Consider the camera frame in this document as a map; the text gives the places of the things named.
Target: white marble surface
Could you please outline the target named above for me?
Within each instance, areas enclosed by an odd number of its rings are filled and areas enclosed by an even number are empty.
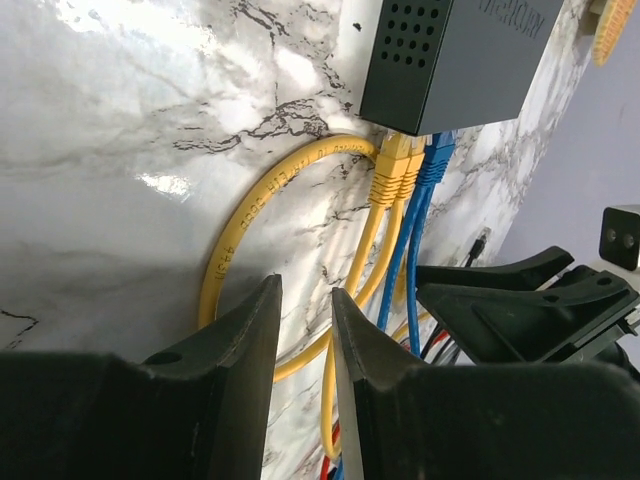
[[[192,332],[252,182],[316,137],[373,132],[356,113],[380,3],[2,0],[0,345],[137,361]],[[461,133],[423,261],[459,261],[483,227],[483,261],[497,253],[586,65],[586,3],[565,1],[519,120]],[[310,167],[234,258],[222,310],[283,275],[281,355],[329,323],[370,174],[348,156]],[[274,387],[263,478],[317,476],[323,361]]]

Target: ethernet cable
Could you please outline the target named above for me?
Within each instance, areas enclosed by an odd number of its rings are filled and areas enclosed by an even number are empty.
[[[404,134],[393,134],[385,139],[380,150],[380,154],[376,158],[376,168],[369,192],[369,201],[371,202],[371,210],[369,218],[365,225],[358,248],[356,257],[351,265],[345,289],[354,296],[358,286],[358,279],[362,275],[366,259],[373,246],[375,231],[373,226],[380,224],[378,218],[381,218],[381,211],[400,205],[404,198],[398,199],[398,194],[403,187],[403,181],[407,168],[411,164],[412,154],[414,153],[412,139]],[[334,355],[333,337],[329,338],[327,346],[327,357],[324,366],[324,376],[322,379],[322,397],[320,408],[320,433],[322,438],[322,447],[325,454],[331,460],[336,461],[340,455],[340,438],[334,443],[332,440],[332,420],[333,420],[333,400],[336,390],[336,364]]]
[[[344,463],[342,461],[342,457],[340,457],[340,461],[336,467],[336,473],[333,475],[333,480],[344,480]]]
[[[427,222],[431,197],[436,185],[442,181],[455,150],[456,132],[445,132],[434,135],[432,145],[426,148],[426,158],[420,167],[416,180],[416,190],[424,189],[418,212],[411,229],[411,240],[407,254],[407,323],[409,325],[409,344],[411,353],[420,355],[420,330],[418,327],[418,307],[416,299],[416,268],[418,252],[424,226]]]
[[[384,284],[380,313],[378,314],[377,325],[378,328],[380,328],[382,331],[385,331],[387,329],[387,321],[389,319],[391,302],[393,300],[393,289],[395,286],[396,278],[398,276],[398,271],[400,270],[400,265],[402,263],[402,256],[404,255],[404,249],[407,245],[407,242],[409,241],[411,229],[413,228],[415,218],[418,214],[418,209],[420,207],[420,204],[422,203],[422,199],[424,198],[425,193],[426,192],[423,188],[416,189],[413,192],[411,200],[409,201],[409,206],[407,207],[407,211],[404,216],[404,220],[402,222],[402,226],[400,227],[400,234],[398,235],[396,247],[393,251],[393,255],[391,256],[391,262],[387,271],[387,279]]]
[[[427,322],[429,320],[432,320],[433,317],[431,316],[431,314],[429,312],[424,312],[421,313],[418,316],[418,322]],[[403,323],[402,325],[400,325],[395,332],[393,332],[393,334],[391,335],[391,338],[393,338],[396,342],[400,343],[402,342],[404,339],[407,338],[407,336],[409,335],[409,323]]]
[[[253,220],[273,195],[301,170],[333,153],[359,153],[375,158],[377,149],[367,140],[352,135],[318,140],[279,162],[253,186],[227,222],[211,254],[200,291],[200,328],[209,325],[216,317],[220,292],[231,260]]]
[[[389,265],[389,260],[395,247],[396,238],[400,231],[400,224],[402,223],[403,206],[403,202],[396,201],[391,207],[391,215],[387,223],[387,231],[385,233],[382,248],[380,249],[380,255],[378,256],[378,260],[376,261],[369,278],[355,298],[355,302],[360,308],[363,308],[370,300],[373,292],[378,288],[378,285],[382,282],[384,274],[387,271],[387,266]],[[330,336],[331,330],[329,329],[299,355],[282,365],[278,365],[276,367],[273,381],[279,382],[288,376],[293,375],[305,365],[308,365],[329,346]]]

